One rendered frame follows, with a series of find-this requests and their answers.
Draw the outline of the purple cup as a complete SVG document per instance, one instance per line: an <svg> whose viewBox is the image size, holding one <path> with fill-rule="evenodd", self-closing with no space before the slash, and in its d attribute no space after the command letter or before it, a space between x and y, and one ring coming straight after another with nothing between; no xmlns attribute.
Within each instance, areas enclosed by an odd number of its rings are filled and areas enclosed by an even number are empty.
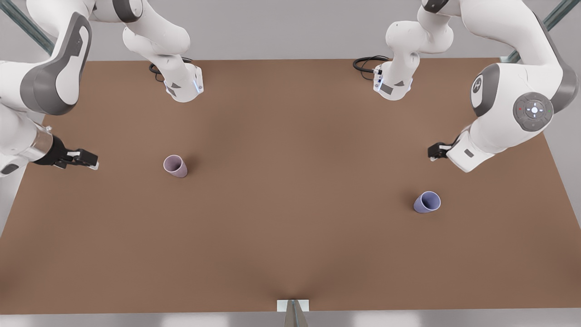
<svg viewBox="0 0 581 327"><path fill-rule="evenodd" d="M441 206L441 198L434 191L425 191L420 194L413 204L416 213L431 213Z"/></svg>

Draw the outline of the pink cup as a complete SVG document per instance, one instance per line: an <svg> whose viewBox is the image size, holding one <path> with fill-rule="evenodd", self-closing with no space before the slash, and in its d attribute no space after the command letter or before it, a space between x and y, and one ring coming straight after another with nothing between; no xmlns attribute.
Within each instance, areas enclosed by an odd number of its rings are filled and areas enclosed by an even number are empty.
<svg viewBox="0 0 581 327"><path fill-rule="evenodd" d="M184 178L187 176L187 166L179 155L170 155L164 160L162 167L174 177Z"/></svg>

